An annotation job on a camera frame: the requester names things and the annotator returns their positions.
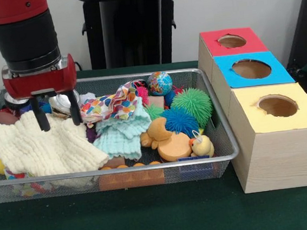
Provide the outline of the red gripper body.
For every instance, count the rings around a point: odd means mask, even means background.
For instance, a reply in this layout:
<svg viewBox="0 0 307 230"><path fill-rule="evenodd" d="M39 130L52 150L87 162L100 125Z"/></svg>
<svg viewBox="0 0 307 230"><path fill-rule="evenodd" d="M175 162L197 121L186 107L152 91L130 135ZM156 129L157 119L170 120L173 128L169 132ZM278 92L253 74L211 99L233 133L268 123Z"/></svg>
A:
<svg viewBox="0 0 307 230"><path fill-rule="evenodd" d="M70 54L62 56L56 64L32 73L15 74L7 66L1 72L6 91L16 100L50 92L71 91L77 81L74 60Z"/></svg>

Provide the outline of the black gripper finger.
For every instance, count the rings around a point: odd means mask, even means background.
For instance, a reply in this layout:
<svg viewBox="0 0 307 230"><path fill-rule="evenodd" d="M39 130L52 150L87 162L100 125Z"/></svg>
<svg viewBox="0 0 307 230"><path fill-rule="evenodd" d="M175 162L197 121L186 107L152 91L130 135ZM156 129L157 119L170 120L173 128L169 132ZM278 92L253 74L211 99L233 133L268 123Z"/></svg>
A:
<svg viewBox="0 0 307 230"><path fill-rule="evenodd" d="M71 113L71 118L73 119L73 123L74 125L79 126L82 123L82 118L74 91L71 90L66 92L66 96L68 97L70 102L70 113Z"/></svg>
<svg viewBox="0 0 307 230"><path fill-rule="evenodd" d="M43 105L40 105L40 103L41 101L39 101L37 98L31 98L31 108L34 112L38 125L40 126L41 130L47 132L50 130L50 125L44 110L41 109Z"/></svg>

